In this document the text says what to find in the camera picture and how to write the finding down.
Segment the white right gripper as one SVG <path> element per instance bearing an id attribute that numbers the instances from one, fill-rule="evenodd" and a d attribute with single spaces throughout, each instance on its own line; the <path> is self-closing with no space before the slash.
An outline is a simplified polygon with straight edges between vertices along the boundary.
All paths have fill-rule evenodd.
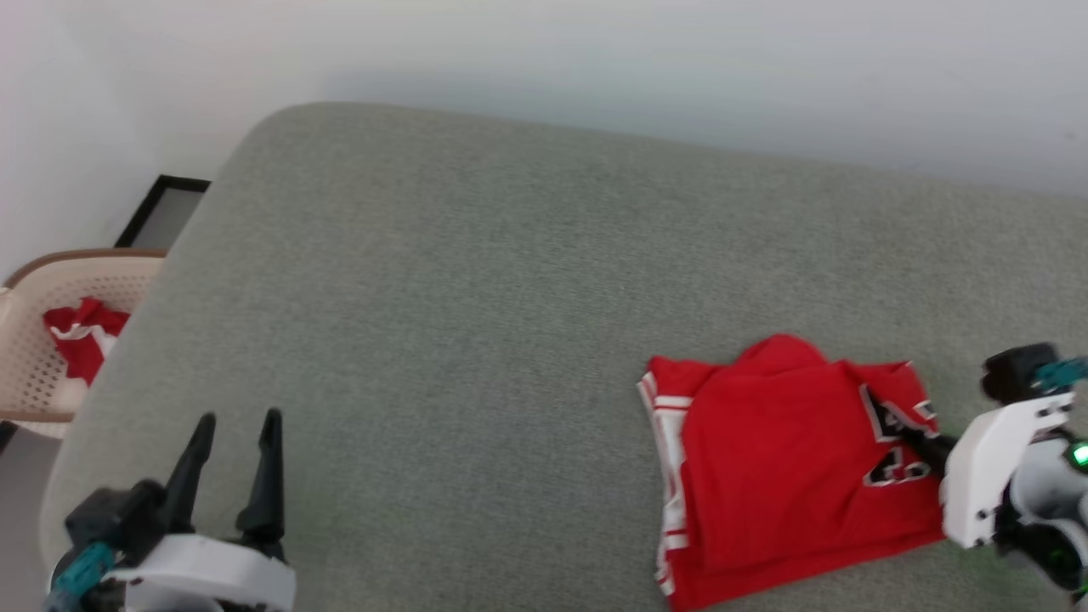
<path id="1" fill-rule="evenodd" d="M 987 411 L 963 434 L 897 426 L 895 477 L 944 477 L 942 530 L 960 547 L 994 539 L 996 511 L 1037 434 L 1068 423 L 1075 392 L 1022 400 Z"/>

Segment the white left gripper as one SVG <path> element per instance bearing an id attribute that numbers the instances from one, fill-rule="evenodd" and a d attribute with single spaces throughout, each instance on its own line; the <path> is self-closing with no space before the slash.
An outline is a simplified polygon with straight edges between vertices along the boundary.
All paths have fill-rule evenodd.
<path id="1" fill-rule="evenodd" d="M 195 533 L 193 511 L 201 470 L 213 449 L 215 415 L 195 425 L 168 478 L 161 521 L 168 534 Z M 238 513 L 240 544 L 203 535 L 166 535 L 139 565 L 112 570 L 121 611 L 292 611 L 295 570 L 286 560 L 282 411 L 269 408 L 258 439 L 259 462 L 248 503 Z"/>

